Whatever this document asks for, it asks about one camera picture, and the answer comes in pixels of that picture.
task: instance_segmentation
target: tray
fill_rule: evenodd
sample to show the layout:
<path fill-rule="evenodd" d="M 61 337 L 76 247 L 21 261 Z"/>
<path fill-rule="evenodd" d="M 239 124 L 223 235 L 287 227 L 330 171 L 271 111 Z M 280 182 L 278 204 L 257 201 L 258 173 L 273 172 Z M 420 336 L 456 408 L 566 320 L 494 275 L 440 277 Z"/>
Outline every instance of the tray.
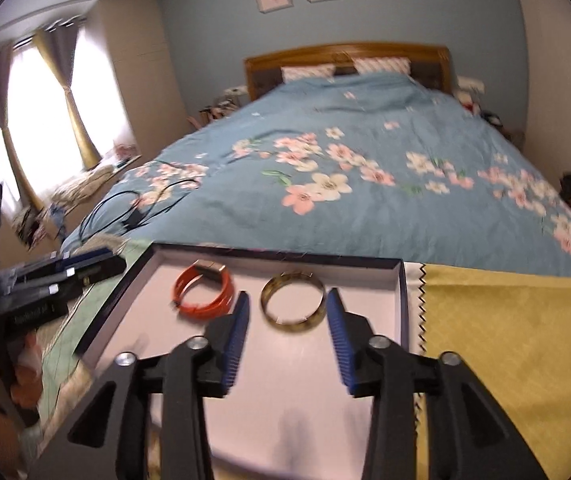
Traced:
<path fill-rule="evenodd" d="M 275 274 L 313 272 L 328 290 L 338 287 L 345 307 L 366 316 L 375 333 L 407 349 L 401 260 L 155 243 L 117 285 L 75 353 L 99 373 L 122 351 L 151 357 L 202 333 L 204 325 L 178 316 L 170 291 L 178 275 L 204 257 L 226 264 L 236 291 L 246 290 L 251 302 L 236 384 L 225 399 L 205 399 L 214 458 L 268 478 L 360 478 L 371 400 L 352 399 L 341 383 L 326 321 L 310 332 L 279 332 L 264 319 L 259 297 Z M 198 285 L 188 294 L 188 301 L 200 302 L 217 291 Z M 278 291 L 270 309 L 299 319 L 318 306 L 320 297 L 312 286 L 296 283 Z M 159 424 L 160 396 L 152 401 L 151 415 Z"/>

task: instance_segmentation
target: orange wristband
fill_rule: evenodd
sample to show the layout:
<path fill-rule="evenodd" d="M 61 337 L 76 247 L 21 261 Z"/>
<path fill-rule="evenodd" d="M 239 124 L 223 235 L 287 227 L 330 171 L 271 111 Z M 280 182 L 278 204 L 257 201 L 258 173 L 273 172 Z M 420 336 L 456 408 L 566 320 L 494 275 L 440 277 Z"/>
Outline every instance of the orange wristband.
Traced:
<path fill-rule="evenodd" d="M 182 296 L 186 289 L 190 283 L 201 276 L 214 281 L 220 281 L 221 293 L 210 304 L 198 305 L 183 303 Z M 172 300 L 177 306 L 177 309 L 179 309 L 179 312 L 183 316 L 200 320 L 213 319 L 213 317 L 227 314 L 230 311 L 233 297 L 234 286 L 232 285 L 232 277 L 226 266 L 206 260 L 197 260 L 184 270 L 178 277 L 172 290 Z"/>

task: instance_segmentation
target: bangle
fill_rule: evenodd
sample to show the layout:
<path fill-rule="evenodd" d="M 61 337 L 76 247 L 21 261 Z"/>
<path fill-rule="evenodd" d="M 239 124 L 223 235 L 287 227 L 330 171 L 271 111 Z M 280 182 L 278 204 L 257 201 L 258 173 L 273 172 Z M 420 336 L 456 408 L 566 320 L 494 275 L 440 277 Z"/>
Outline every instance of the bangle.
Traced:
<path fill-rule="evenodd" d="M 197 278 L 208 278 L 221 283 L 221 293 L 216 299 L 207 305 L 187 304 L 182 302 L 182 296 L 186 289 Z M 179 312 L 193 319 L 206 320 L 213 317 L 223 316 L 230 310 L 234 286 L 232 278 L 226 266 L 206 260 L 197 260 L 177 278 L 172 290 L 172 300 Z"/>
<path fill-rule="evenodd" d="M 268 313 L 268 301 L 272 296 L 274 296 L 274 293 L 277 290 L 292 282 L 307 282 L 314 285 L 321 291 L 321 303 L 317 309 L 305 319 L 293 322 L 281 321 L 278 317 L 274 317 L 272 314 Z M 325 286 L 314 274 L 300 271 L 285 272 L 280 276 L 272 278 L 266 283 L 266 286 L 263 287 L 263 290 L 261 291 L 261 311 L 263 312 L 266 320 L 268 320 L 268 323 L 277 330 L 282 330 L 283 332 L 306 332 L 316 327 L 325 317 L 325 299 Z"/>

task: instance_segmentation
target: blue bedspread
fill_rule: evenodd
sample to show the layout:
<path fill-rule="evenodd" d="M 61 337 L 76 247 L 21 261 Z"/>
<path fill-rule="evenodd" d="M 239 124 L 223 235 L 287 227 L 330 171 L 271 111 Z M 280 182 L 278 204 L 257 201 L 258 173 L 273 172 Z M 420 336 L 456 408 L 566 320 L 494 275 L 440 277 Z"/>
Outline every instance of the blue bedspread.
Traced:
<path fill-rule="evenodd" d="M 145 210 L 185 177 L 200 187 L 166 190 L 153 213 L 186 196 L 129 236 L 571 276 L 571 211 L 555 190 L 491 126 L 406 76 L 280 86 L 108 196 L 137 190 Z M 132 200 L 102 207 L 84 238 Z"/>

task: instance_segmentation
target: silver bolt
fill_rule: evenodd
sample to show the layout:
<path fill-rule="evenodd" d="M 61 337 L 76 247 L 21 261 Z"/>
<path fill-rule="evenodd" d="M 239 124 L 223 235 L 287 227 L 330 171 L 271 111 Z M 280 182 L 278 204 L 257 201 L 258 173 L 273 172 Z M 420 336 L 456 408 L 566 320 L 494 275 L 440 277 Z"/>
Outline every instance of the silver bolt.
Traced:
<path fill-rule="evenodd" d="M 123 352 L 115 358 L 115 363 L 119 366 L 130 366 L 136 362 L 136 355 L 132 352 Z"/>
<path fill-rule="evenodd" d="M 195 335 L 194 337 L 188 339 L 188 348 L 191 348 L 193 350 L 200 350 L 201 348 L 205 348 L 209 344 L 210 341 L 208 341 L 202 335 Z"/>
<path fill-rule="evenodd" d="M 448 366 L 458 366 L 461 364 L 461 356 L 454 352 L 446 352 L 441 356 L 441 361 Z"/>
<path fill-rule="evenodd" d="M 388 348 L 392 341 L 390 341 L 385 335 L 374 335 L 368 341 L 368 344 L 372 348 Z"/>

